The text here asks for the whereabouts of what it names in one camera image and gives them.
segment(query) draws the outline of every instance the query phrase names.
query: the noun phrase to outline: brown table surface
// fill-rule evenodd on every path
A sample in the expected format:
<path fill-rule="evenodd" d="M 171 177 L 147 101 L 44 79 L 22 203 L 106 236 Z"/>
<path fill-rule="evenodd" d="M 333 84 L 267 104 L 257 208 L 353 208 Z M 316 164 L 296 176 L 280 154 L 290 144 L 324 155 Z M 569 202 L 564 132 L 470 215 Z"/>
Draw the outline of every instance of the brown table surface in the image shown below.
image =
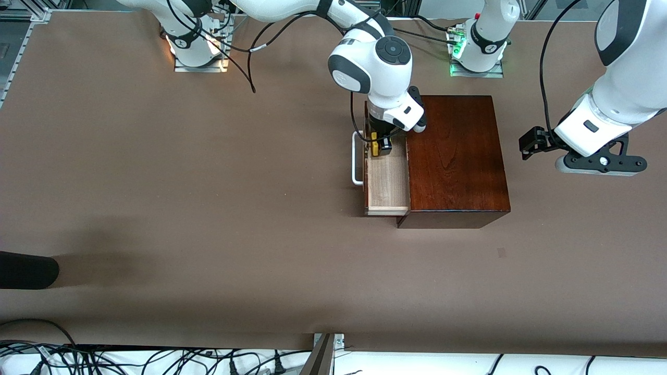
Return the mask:
<path fill-rule="evenodd" d="M 287 348 L 339 331 L 356 349 L 664 354 L 667 117 L 632 134 L 650 163 L 633 178 L 560 174 L 557 153 L 522 161 L 518 138 L 544 123 L 548 26 L 516 25 L 503 79 L 451 78 L 441 44 L 406 36 L 423 94 L 493 96 L 512 213 L 398 230 L 364 217 L 350 182 L 349 95 L 326 68 L 340 35 L 325 21 L 253 56 L 253 95 L 233 68 L 172 72 L 150 14 L 54 13 L 0 111 L 0 239 L 61 256 L 67 277 L 1 291 L 0 317 L 57 320 L 83 343 Z M 593 30 L 554 34 L 554 121 L 604 72 Z"/>

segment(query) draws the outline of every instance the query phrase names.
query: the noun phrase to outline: wooden box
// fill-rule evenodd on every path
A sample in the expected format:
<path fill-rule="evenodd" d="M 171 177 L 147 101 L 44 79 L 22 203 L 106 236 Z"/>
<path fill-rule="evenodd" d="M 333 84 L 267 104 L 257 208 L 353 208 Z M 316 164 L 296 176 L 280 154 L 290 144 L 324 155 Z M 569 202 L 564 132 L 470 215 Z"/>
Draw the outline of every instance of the wooden box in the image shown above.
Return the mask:
<path fill-rule="evenodd" d="M 422 96 L 428 125 L 364 155 L 366 213 L 399 228 L 481 228 L 510 212 L 490 96 Z"/>

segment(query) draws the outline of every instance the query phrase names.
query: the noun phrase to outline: metal bracket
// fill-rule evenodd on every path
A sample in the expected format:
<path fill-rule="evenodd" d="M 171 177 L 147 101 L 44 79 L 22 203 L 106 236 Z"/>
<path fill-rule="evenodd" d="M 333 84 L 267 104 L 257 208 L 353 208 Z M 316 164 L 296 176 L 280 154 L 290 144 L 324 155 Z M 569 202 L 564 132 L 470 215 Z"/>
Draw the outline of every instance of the metal bracket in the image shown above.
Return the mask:
<path fill-rule="evenodd" d="M 2 108 L 2 105 L 5 102 L 5 99 L 7 98 L 7 93 L 9 92 L 9 86 L 11 86 L 11 83 L 14 80 L 14 77 L 16 76 L 16 71 L 19 68 L 19 63 L 23 58 L 25 47 L 28 45 L 28 40 L 30 40 L 30 35 L 33 34 L 33 29 L 35 28 L 35 25 L 36 23 L 31 23 L 30 26 L 28 26 L 28 31 L 25 33 L 25 37 L 23 38 L 23 42 L 21 43 L 21 48 L 19 49 L 19 54 L 16 56 L 14 65 L 12 66 L 11 71 L 9 72 L 9 76 L 7 77 L 7 82 L 4 83 L 4 87 L 0 86 L 0 108 Z"/>
<path fill-rule="evenodd" d="M 345 348 L 343 334 L 316 334 L 315 348 L 299 375 L 331 375 L 336 350 Z"/>
<path fill-rule="evenodd" d="M 556 134 L 549 134 L 543 127 L 536 126 L 519 138 L 519 150 L 521 151 L 522 159 L 528 160 L 536 153 L 564 149 L 568 151 L 568 154 L 562 158 L 564 167 L 573 171 L 581 171 L 581 173 L 590 171 L 596 173 L 635 174 L 644 171 L 647 167 L 646 159 L 641 156 L 628 155 L 627 149 L 629 143 L 629 135 L 624 134 L 607 143 L 590 157 L 583 157 L 567 146 Z M 620 145 L 620 151 L 612 153 L 612 148 L 616 144 Z"/>
<path fill-rule="evenodd" d="M 473 78 L 503 78 L 502 61 L 497 62 L 493 68 L 483 73 L 467 70 L 458 60 L 450 58 L 451 77 L 473 77 Z"/>
<path fill-rule="evenodd" d="M 357 147 L 356 147 L 356 137 L 358 137 L 359 134 L 357 131 L 352 132 L 352 183 L 357 185 L 357 186 L 364 186 L 364 181 L 363 180 L 358 180 L 357 179 Z"/>
<path fill-rule="evenodd" d="M 628 142 L 628 134 L 622 135 L 589 157 L 582 157 L 575 151 L 570 151 L 563 159 L 563 163 L 569 169 L 598 171 L 600 173 L 622 172 L 634 174 L 644 171 L 647 167 L 646 159 L 641 156 L 627 155 Z M 611 152 L 612 147 L 617 143 L 620 144 L 618 155 Z"/>

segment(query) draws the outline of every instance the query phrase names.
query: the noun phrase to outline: black object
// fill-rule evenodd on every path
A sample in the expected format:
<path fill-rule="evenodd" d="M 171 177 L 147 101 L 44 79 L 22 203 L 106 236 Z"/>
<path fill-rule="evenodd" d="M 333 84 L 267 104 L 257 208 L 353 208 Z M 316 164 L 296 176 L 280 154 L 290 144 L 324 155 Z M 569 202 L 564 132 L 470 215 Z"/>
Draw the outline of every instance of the black object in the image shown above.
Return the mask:
<path fill-rule="evenodd" d="M 280 360 L 277 350 L 275 350 L 275 354 L 273 357 L 275 358 L 275 370 L 273 371 L 273 375 L 285 374 L 287 370 L 285 370 L 285 368 L 283 367 L 283 361 Z"/>
<path fill-rule="evenodd" d="M 598 171 L 600 173 L 639 173 L 644 171 L 648 166 L 646 159 L 626 153 L 629 142 L 630 137 L 628 134 L 624 134 L 607 143 L 593 155 L 583 157 L 569 146 L 564 145 L 564 142 L 555 133 L 549 134 L 543 127 L 536 126 L 519 138 L 519 150 L 521 151 L 522 159 L 528 160 L 535 153 L 564 149 L 568 151 L 568 154 L 565 156 L 563 162 L 570 169 Z M 618 154 L 611 151 L 616 144 L 620 145 Z"/>
<path fill-rule="evenodd" d="M 359 82 L 359 89 L 355 92 L 369 93 L 371 91 L 371 77 L 369 77 L 362 68 L 358 67 L 345 57 L 341 55 L 331 55 L 327 60 L 327 65 L 329 67 L 329 74 L 334 80 L 337 81 L 334 74 L 339 74 L 334 72 L 339 71 Z"/>
<path fill-rule="evenodd" d="M 239 375 L 238 370 L 236 370 L 236 364 L 234 363 L 233 358 L 229 359 L 229 375 Z"/>
<path fill-rule="evenodd" d="M 167 33 L 167 37 L 173 44 L 181 49 L 190 48 L 190 44 L 195 41 L 199 36 L 201 36 L 201 20 L 197 19 L 197 24 L 193 29 L 190 29 L 185 35 L 172 35 Z"/>
<path fill-rule="evenodd" d="M 486 375 L 494 375 L 494 373 L 496 372 L 496 368 L 498 367 L 498 364 L 500 363 L 500 360 L 503 358 L 504 355 L 505 355 L 504 353 L 501 353 L 500 355 L 498 355 L 498 357 L 496 357 L 493 367 L 491 367 L 491 370 Z"/>
<path fill-rule="evenodd" d="M 422 0 L 406 0 L 405 3 L 405 17 L 414 17 L 419 15 L 420 8 L 422 7 Z"/>
<path fill-rule="evenodd" d="M 390 65 L 405 65 L 410 62 L 410 48 L 399 37 L 383 37 L 376 43 L 378 57 Z"/>
<path fill-rule="evenodd" d="M 480 46 L 482 53 L 485 55 L 491 55 L 495 53 L 499 48 L 502 47 L 503 44 L 505 44 L 505 41 L 507 40 L 507 37 L 505 37 L 501 41 L 490 41 L 489 39 L 485 39 L 477 31 L 477 22 L 472 24 L 470 31 L 471 31 L 470 35 L 472 35 L 472 40 L 475 42 L 476 45 Z"/>
<path fill-rule="evenodd" d="M 642 21 L 644 20 L 646 2 L 647 0 L 618 1 L 616 35 L 611 44 L 605 46 L 603 50 L 600 50 L 600 46 L 598 45 L 598 29 L 600 28 L 600 24 L 595 28 L 595 47 L 604 66 L 609 66 L 609 64 L 619 58 L 637 38 L 639 28 L 642 26 Z M 613 2 L 607 5 L 600 18 L 604 16 L 612 4 Z"/>
<path fill-rule="evenodd" d="M 195 18 L 200 18 L 209 13 L 213 8 L 211 0 L 183 0 L 183 3 L 190 8 Z"/>
<path fill-rule="evenodd" d="M 327 14 L 329 13 L 329 8 L 331 8 L 331 3 L 333 2 L 334 0 L 319 0 L 319 4 L 317 4 L 317 10 L 315 11 L 317 16 L 326 18 Z"/>
<path fill-rule="evenodd" d="M 45 289 L 59 272 L 53 258 L 0 252 L 0 289 Z"/>
<path fill-rule="evenodd" d="M 416 86 L 410 86 L 408 88 L 408 94 L 417 102 L 422 108 L 424 107 L 424 102 L 422 101 L 422 96 L 419 93 L 419 89 Z M 412 108 L 408 107 L 406 109 L 406 114 L 409 113 Z M 370 141 L 376 141 L 378 147 L 380 148 L 380 155 L 388 155 L 392 152 L 392 139 L 391 136 L 396 132 L 396 128 L 405 130 L 406 126 L 394 119 L 393 123 L 389 123 L 380 119 L 376 119 L 373 116 L 368 116 L 368 125 L 378 134 L 377 140 L 371 139 Z M 424 127 L 426 126 L 426 112 L 422 115 L 422 118 L 417 122 L 415 126 Z"/>
<path fill-rule="evenodd" d="M 546 375 L 551 375 L 551 371 L 549 371 L 549 369 L 546 368 L 546 367 L 544 367 L 544 366 L 537 366 L 537 367 L 535 367 L 535 368 L 533 369 L 533 374 L 535 374 L 535 375 L 540 375 L 540 370 L 544 370 L 544 372 L 546 373 Z"/>

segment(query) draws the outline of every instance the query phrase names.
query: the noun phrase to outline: white floor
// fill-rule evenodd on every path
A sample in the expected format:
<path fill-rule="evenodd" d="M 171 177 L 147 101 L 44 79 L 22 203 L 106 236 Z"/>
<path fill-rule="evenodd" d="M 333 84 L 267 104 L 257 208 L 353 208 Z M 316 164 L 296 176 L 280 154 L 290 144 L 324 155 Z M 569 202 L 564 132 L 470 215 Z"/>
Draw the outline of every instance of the white floor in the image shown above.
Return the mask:
<path fill-rule="evenodd" d="M 218 355 L 226 354 L 220 350 Z M 262 360 L 270 359 L 273 350 L 244 350 L 257 352 Z M 106 352 L 105 358 L 115 363 L 144 364 L 154 352 Z M 362 375 L 387 374 L 437 374 L 437 375 L 482 375 L 487 374 L 497 354 L 408 354 L 379 352 L 336 352 L 333 375 L 350 375 L 361 370 Z M 308 353 L 285 356 L 281 360 L 287 369 L 303 366 Z M 181 356 L 181 352 L 161 358 L 151 363 L 145 375 L 170 375 L 175 367 L 168 369 Z M 494 372 L 494 375 L 534 375 L 537 366 L 544 366 L 553 375 L 584 375 L 588 356 L 540 356 L 524 354 L 505 355 Z M 0 358 L 0 372 L 3 375 L 30 374 L 39 362 L 38 354 L 12 354 Z M 205 375 L 215 360 L 197 358 L 198 362 L 189 362 L 183 367 L 182 375 Z M 257 364 L 255 356 L 244 356 L 234 360 L 239 374 L 244 375 Z M 52 365 L 62 364 L 60 357 L 49 358 Z M 123 366 L 127 375 L 140 375 L 142 366 Z M 264 373 L 273 372 L 273 362 L 261 368 Z M 102 375 L 118 375 L 117 372 L 102 368 Z M 229 361 L 224 360 L 213 372 L 208 374 L 228 375 Z M 667 359 L 659 358 L 595 358 L 590 367 L 589 375 L 664 375 L 667 374 Z M 41 375 L 49 375 L 43 366 Z M 53 375 L 70 375 L 67 369 L 53 369 Z M 546 375 L 541 370 L 538 375 Z"/>

